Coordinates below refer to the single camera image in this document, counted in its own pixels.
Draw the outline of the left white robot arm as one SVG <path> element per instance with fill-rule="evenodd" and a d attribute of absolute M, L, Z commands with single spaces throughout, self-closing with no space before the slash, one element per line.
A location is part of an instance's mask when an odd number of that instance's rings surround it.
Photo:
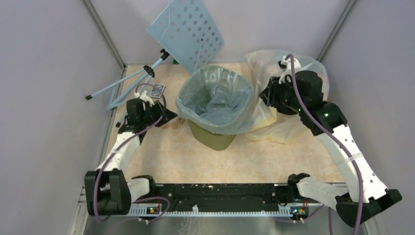
<path fill-rule="evenodd" d="M 126 215 L 137 199 L 152 202 L 157 196 L 157 189 L 152 186 L 153 177 L 138 176 L 127 181 L 124 171 L 147 131 L 167 124 L 178 114 L 167 109 L 163 101 L 147 98 L 128 100 L 126 110 L 127 115 L 110 153 L 96 170 L 88 171 L 84 176 L 89 215 Z"/>

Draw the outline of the light blue trash bag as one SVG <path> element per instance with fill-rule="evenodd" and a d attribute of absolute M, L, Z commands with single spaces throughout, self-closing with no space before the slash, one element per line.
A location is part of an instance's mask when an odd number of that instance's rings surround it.
<path fill-rule="evenodd" d="M 179 116 L 215 134 L 248 131 L 254 119 L 254 87 L 237 72 L 209 65 L 198 69 L 182 85 L 176 98 Z"/>

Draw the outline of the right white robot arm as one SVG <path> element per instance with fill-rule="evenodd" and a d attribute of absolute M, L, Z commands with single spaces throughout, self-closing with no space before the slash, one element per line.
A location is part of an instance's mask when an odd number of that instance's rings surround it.
<path fill-rule="evenodd" d="M 314 71 L 272 76 L 259 97 L 282 114 L 297 114 L 324 146 L 346 183 L 340 188 L 306 173 L 288 178 L 287 196 L 294 202 L 310 198 L 334 209 L 355 228 L 402 200 L 374 173 L 357 146 L 341 109 L 323 98 L 323 80 Z"/>

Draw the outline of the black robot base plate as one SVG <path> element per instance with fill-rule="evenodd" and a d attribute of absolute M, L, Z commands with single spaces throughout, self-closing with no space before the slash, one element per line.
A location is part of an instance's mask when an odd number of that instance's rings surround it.
<path fill-rule="evenodd" d="M 294 196 L 287 184 L 276 183 L 156 183 L 141 196 L 145 202 L 169 205 L 169 212 L 277 212 L 282 206 L 304 206 L 313 199 Z"/>

